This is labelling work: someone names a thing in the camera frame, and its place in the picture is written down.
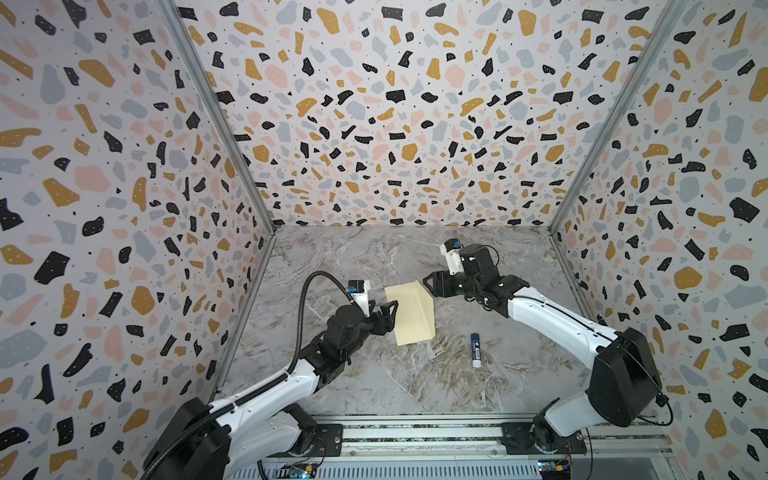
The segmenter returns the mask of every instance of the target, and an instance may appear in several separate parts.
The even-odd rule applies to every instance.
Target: paper envelope
[[[421,283],[385,286],[384,293],[388,302],[398,302],[394,330],[398,346],[435,336],[435,304]]]

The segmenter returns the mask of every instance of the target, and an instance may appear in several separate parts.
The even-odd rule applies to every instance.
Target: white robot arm
[[[635,329],[618,332],[553,302],[525,280],[501,276],[486,245],[455,238],[440,246],[448,270],[423,283],[433,296],[463,295],[554,340],[592,371],[584,392],[556,399],[534,418],[531,443],[555,452],[570,434],[601,422],[628,426],[654,399],[664,406],[653,356]]]
[[[301,348],[303,304],[315,276],[329,277],[349,303],[328,319],[326,331]],[[182,405],[145,459],[141,480],[227,478],[276,453],[315,452],[317,424],[296,402],[339,376],[369,336],[385,335],[395,326],[397,302],[384,303],[374,312],[369,288],[368,280],[351,280],[345,289],[325,272],[311,274],[299,301],[292,362],[225,399],[204,405],[195,398]]]

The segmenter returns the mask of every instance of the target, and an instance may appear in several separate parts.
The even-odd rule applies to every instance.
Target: terrazzo wallpaper
[[[0,2],[0,477],[136,478],[261,226],[150,2]]]
[[[277,224],[551,221],[664,0],[178,0]]]
[[[768,478],[767,8],[690,3],[556,235],[648,337],[695,479]]]

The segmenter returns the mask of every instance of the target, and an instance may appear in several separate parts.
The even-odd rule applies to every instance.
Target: gray marble surface
[[[544,229],[281,227],[221,395],[258,382],[290,361],[299,293],[314,270],[326,270],[344,285],[351,279],[370,280],[372,298],[379,304],[386,301],[384,286],[445,270],[439,245],[451,237],[495,246],[502,275],[522,277],[578,311]],[[313,281],[306,301],[305,344],[345,302],[329,280]],[[394,335],[368,338],[352,365],[303,400],[303,407],[329,414],[537,412],[588,382],[588,371],[560,346],[459,296],[435,299],[435,331],[432,340],[400,347]],[[480,335],[479,369],[471,364],[471,333]]]

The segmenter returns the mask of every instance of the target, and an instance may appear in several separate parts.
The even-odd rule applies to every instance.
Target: wire
[[[499,261],[501,261],[501,259],[502,259],[502,256],[498,254],[498,250],[496,250],[496,249],[493,247],[493,245],[481,245],[480,247],[488,247],[488,248],[492,248],[492,249],[493,249],[493,251],[495,251],[495,252],[496,252],[496,263],[494,263],[493,265],[494,265],[494,266],[498,266],[498,262],[499,262]]]
[[[592,448],[592,437],[589,435],[589,429],[587,430],[587,440],[589,440],[589,474],[584,480],[589,480],[592,477],[592,464],[594,463],[594,449]]]
[[[323,456],[320,457],[320,463],[318,463],[317,466],[316,466],[316,468],[320,468],[320,466],[323,464],[323,462],[326,461],[326,451],[327,451],[327,449],[326,449],[326,443],[323,441],[323,439],[318,438],[316,440],[320,440],[320,443],[323,444]]]
[[[154,473],[157,471],[157,469],[160,467],[160,464],[169,456],[169,454],[178,447],[184,440],[188,439],[195,433],[199,432],[201,429],[203,429],[204,426],[208,425],[209,422],[212,420],[215,420],[222,415],[232,412],[235,409],[235,405],[233,403],[230,403],[229,405],[225,405],[218,409],[216,412],[209,413],[205,415],[202,419],[197,420],[195,423],[193,423],[191,426],[186,427],[179,435],[176,436],[175,439],[173,439],[168,446],[160,452],[152,461],[152,463],[147,467],[146,470],[144,470],[144,474],[141,476],[141,480],[148,480],[149,478],[154,475]]]
[[[668,427],[669,425],[672,425],[672,421],[674,421],[674,414],[672,413],[672,405],[670,404],[669,399],[667,399],[667,408],[670,411],[670,421],[666,423],[656,423],[649,420],[647,417],[643,417],[642,415],[638,415],[637,417],[642,420],[643,422],[650,423],[651,425],[658,425],[660,427]]]
[[[310,273],[310,275],[304,280],[304,285],[301,287],[301,295],[299,296],[299,315],[297,318],[297,325],[296,325],[296,347],[293,350],[293,358],[290,361],[290,365],[288,366],[288,373],[293,373],[293,370],[296,368],[296,364],[299,362],[299,352],[301,351],[301,342],[304,334],[304,303],[306,302],[306,292],[310,288],[310,283],[312,283],[312,280],[316,276],[324,276],[325,278],[330,279],[337,287],[339,287],[339,290],[341,290],[346,298],[353,303],[354,300],[352,298],[352,295],[349,293],[349,291],[344,288],[344,286],[339,282],[333,275],[331,275],[328,272],[323,272],[322,270],[317,270],[315,272]]]
[[[262,478],[262,480],[269,480],[266,477],[266,473],[264,471],[264,464],[261,462],[261,460],[256,462],[256,467],[258,467],[258,469],[259,469],[259,476]]]
[[[303,462],[306,462],[307,460],[309,460],[310,458],[312,458],[312,455],[314,455],[314,453],[315,453],[315,450],[316,450],[316,449],[317,449],[317,445],[315,445],[315,441],[313,440],[313,441],[312,441],[312,445],[310,445],[310,447],[308,448],[308,450],[310,451],[310,454],[309,454],[309,455],[308,455],[306,458],[302,458],[302,459],[301,459],[301,460],[299,460],[298,462],[294,462],[294,463],[293,463],[293,466],[295,467],[295,466],[297,466],[298,464],[300,464],[300,463],[303,463]]]
[[[501,303],[501,300],[495,294],[482,289],[478,279],[479,276],[480,272],[477,272],[467,278],[467,281],[472,283],[472,291],[475,292],[475,296],[464,295],[464,300],[467,302],[477,302],[486,312],[491,312]]]

